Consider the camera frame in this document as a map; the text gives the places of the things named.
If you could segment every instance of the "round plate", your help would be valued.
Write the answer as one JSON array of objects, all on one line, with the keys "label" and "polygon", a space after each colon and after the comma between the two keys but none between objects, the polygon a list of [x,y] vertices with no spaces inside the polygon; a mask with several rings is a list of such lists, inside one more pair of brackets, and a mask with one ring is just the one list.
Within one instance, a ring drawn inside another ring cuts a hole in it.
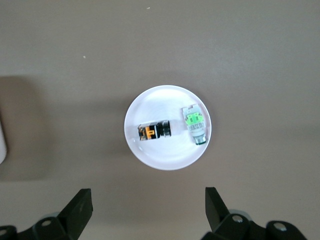
[{"label": "round plate", "polygon": [[[183,108],[198,104],[205,122],[206,143],[196,145],[183,115]],[[140,140],[140,124],[170,121],[171,136]],[[124,135],[133,154],[159,170],[177,170],[194,163],[205,152],[211,138],[211,120],[204,103],[179,86],[162,85],[141,93],[130,105],[124,119]]]}]

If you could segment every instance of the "green and white connector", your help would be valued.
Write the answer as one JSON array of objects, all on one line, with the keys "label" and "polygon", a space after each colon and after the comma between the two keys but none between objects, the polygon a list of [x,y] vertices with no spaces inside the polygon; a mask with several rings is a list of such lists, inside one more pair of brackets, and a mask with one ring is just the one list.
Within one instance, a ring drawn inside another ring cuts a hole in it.
[{"label": "green and white connector", "polygon": [[198,104],[183,108],[183,117],[196,145],[206,143],[206,123]]}]

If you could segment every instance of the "gray table surface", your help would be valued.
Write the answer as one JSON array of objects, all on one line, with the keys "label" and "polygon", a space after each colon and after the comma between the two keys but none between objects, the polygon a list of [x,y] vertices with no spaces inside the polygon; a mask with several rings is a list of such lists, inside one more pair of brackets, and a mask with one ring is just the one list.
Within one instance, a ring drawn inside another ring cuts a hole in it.
[{"label": "gray table surface", "polygon": [[[134,157],[144,90],[198,95],[213,125],[177,171]],[[259,225],[320,236],[320,1],[0,1],[0,226],[22,231],[91,188],[80,239],[198,240],[205,187]]]}]

